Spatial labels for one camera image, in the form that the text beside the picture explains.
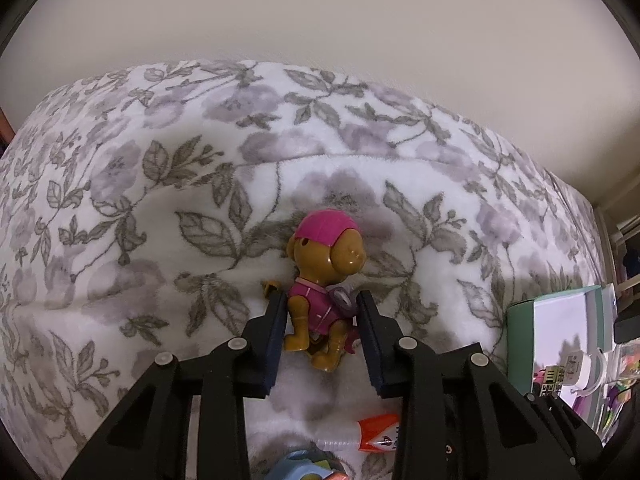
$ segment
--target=gray leaf pattern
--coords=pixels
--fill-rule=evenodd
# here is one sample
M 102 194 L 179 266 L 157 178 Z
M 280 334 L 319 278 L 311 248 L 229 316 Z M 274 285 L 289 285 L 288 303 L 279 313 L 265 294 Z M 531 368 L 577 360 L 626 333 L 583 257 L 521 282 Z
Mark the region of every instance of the gray leaf pattern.
M 351 290 L 437 351 L 464 331 L 498 365 L 508 305 L 604 275 L 590 204 L 526 153 L 330 70 L 183 61 L 92 76 L 43 99 L 0 176 L 0 416 L 43 478 L 62 476 L 158 351 L 206 354 L 260 315 L 259 283 L 290 285 L 284 249 L 311 210 L 358 222 L 369 259 Z M 291 416 L 343 416 L 352 359 Z M 294 362 L 280 373 L 308 369 Z M 289 402 L 279 391 L 247 412 L 250 446 L 256 417 Z M 392 460 L 346 468 L 382 480 Z

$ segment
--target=brown toy puppy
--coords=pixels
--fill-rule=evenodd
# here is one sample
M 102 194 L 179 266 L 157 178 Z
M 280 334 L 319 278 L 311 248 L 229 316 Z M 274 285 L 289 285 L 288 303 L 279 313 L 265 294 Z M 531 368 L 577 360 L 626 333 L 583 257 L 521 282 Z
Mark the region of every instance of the brown toy puppy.
M 315 211 L 303 219 L 287 243 L 287 255 L 300 275 L 289 290 L 287 306 L 294 333 L 285 336 L 287 351 L 307 350 L 309 333 L 328 336 L 327 349 L 312 357 L 315 368 L 335 370 L 345 344 L 357 338 L 353 318 L 345 316 L 325 287 L 359 272 L 367 259 L 358 226 L 334 209 Z

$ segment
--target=white blanket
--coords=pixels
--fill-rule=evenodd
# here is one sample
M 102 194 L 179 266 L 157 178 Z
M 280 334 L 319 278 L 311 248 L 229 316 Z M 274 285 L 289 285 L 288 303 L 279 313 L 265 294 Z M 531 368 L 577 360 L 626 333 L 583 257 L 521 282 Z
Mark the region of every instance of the white blanket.
M 159 351 L 208 353 L 264 311 L 260 280 L 292 283 L 284 247 L 310 210 L 356 219 L 370 257 L 350 283 L 407 335 L 437 352 L 479 341 L 501 367 L 508 304 L 603 277 L 590 204 L 525 153 L 309 68 L 188 61 L 77 81 L 30 115 L 0 175 L 0 416 L 44 479 Z M 284 354 L 271 395 L 245 406 L 261 478 L 318 424 L 397 403 L 359 349 L 333 374 Z M 354 480 L 392 466 L 340 458 Z

